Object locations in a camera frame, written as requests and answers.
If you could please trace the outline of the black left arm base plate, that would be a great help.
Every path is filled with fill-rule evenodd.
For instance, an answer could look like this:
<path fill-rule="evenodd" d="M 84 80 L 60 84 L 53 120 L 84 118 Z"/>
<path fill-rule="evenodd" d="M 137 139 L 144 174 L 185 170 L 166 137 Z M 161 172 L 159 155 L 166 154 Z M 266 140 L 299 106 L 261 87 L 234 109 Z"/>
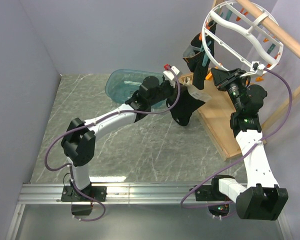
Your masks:
<path fill-rule="evenodd" d="M 88 186 L 81 192 L 91 198 L 94 198 L 100 202 L 106 200 L 107 187 L 106 186 Z M 88 198 L 79 194 L 72 185 L 66 185 L 63 187 L 61 199 L 62 202 L 88 202 Z"/>

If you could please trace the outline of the white round clip hanger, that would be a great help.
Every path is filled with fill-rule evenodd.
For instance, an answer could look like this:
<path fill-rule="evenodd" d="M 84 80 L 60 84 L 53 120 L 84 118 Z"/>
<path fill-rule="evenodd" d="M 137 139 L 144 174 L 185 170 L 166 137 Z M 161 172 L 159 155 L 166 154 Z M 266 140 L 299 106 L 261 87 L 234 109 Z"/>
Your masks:
<path fill-rule="evenodd" d="M 262 21 L 269 18 L 270 20 L 274 21 L 275 24 L 278 22 L 276 19 L 268 12 L 265 8 L 262 6 L 253 3 L 252 5 L 255 6 L 258 10 L 261 11 L 261 16 L 255 18 L 255 20 L 250 20 L 247 18 L 247 16 L 244 13 L 241 13 L 238 11 L 234 5 L 237 2 L 235 0 L 228 0 L 224 1 L 222 3 L 219 3 L 215 7 L 213 7 L 210 12 L 207 14 L 204 24 L 202 25 L 201 34 L 203 37 L 210 36 L 214 39 L 214 42 L 219 44 L 221 47 L 223 47 L 225 50 L 227 50 L 231 55 L 233 55 L 236 59 L 238 59 L 242 64 L 249 67 L 249 71 L 252 65 L 252 62 L 255 61 L 249 61 L 245 57 L 243 57 L 241 54 L 239 54 L 236 50 L 234 50 L 230 45 L 228 45 L 224 40 L 220 39 L 216 34 L 212 32 L 212 28 L 208 26 L 209 21 L 214 21 L 215 24 L 218 26 L 221 26 L 225 29 L 231 30 L 243 38 L 245 38 L 255 49 L 259 57 L 263 60 L 262 64 L 265 65 L 265 69 L 272 70 L 274 67 L 276 67 L 280 59 L 282 57 L 282 53 L 284 50 L 284 44 L 275 36 L 272 36 L 269 34 L 264 27 L 262 27 Z M 232 22 L 229 19 L 225 19 L 222 17 L 222 10 L 223 8 L 226 8 L 228 11 L 230 11 L 233 15 L 240 18 L 242 21 L 244 21 L 248 28 L 244 28 L 241 25 L 239 25 L 236 21 Z M 272 55 L 263 47 L 263 42 L 259 40 L 256 36 L 253 35 L 254 32 L 258 32 L 261 36 L 263 36 L 265 39 L 268 39 L 269 42 L 278 48 L 277 54 Z M 210 61 L 219 69 L 227 71 L 228 69 L 221 64 L 221 62 L 217 61 L 214 56 L 212 56 L 209 53 L 206 41 L 202 40 L 203 47 L 207 53 L 207 56 L 209 57 Z"/>

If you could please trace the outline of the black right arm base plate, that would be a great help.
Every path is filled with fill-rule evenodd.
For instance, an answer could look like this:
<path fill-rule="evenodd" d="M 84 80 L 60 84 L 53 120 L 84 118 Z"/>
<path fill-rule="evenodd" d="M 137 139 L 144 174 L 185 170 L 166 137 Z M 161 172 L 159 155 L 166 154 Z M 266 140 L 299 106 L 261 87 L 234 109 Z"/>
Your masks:
<path fill-rule="evenodd" d="M 194 192 L 194 195 L 196 202 L 209 202 L 216 200 L 216 197 L 213 195 L 212 192 L 212 186 L 210 184 L 200 186 Z"/>

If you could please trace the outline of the black underwear beige waistband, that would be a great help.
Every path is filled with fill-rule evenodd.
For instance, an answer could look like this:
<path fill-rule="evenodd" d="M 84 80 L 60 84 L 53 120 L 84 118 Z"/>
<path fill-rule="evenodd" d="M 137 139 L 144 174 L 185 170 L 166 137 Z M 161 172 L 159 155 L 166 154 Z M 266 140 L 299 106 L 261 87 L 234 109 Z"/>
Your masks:
<path fill-rule="evenodd" d="M 179 99 L 169 111 L 174 121 L 185 127 L 189 124 L 192 113 L 211 99 L 209 94 L 199 90 L 192 84 L 190 78 L 186 77 L 184 83 L 180 85 Z"/>

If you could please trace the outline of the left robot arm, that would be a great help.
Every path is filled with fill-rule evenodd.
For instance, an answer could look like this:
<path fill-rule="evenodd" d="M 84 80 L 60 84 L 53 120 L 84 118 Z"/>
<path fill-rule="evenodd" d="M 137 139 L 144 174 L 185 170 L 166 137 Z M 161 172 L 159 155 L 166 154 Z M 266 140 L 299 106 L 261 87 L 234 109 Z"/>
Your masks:
<path fill-rule="evenodd" d="M 85 121 L 76 118 L 68 126 L 61 146 L 70 163 L 70 185 L 79 201 L 95 197 L 89 177 L 89 162 L 95 154 L 96 142 L 118 128 L 136 123 L 152 113 L 152 106 L 174 97 L 179 100 L 181 84 L 177 79 L 159 80 L 146 77 L 139 89 L 124 104 L 99 117 Z"/>

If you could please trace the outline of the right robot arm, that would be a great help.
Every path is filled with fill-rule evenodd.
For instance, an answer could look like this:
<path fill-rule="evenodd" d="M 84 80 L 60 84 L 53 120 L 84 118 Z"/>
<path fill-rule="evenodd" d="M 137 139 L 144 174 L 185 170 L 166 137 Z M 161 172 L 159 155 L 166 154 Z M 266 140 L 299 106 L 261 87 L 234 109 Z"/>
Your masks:
<path fill-rule="evenodd" d="M 239 68 L 226 71 L 210 70 L 215 87 L 228 93 L 235 108 L 230 116 L 230 128 L 244 156 L 247 186 L 234 177 L 216 175 L 211 180 L 210 194 L 216 200 L 225 196 L 235 203 L 240 219 L 278 219 L 289 195 L 281 188 L 270 168 L 258 112 L 264 105 L 267 91 L 260 85 L 247 85 L 245 71 Z"/>

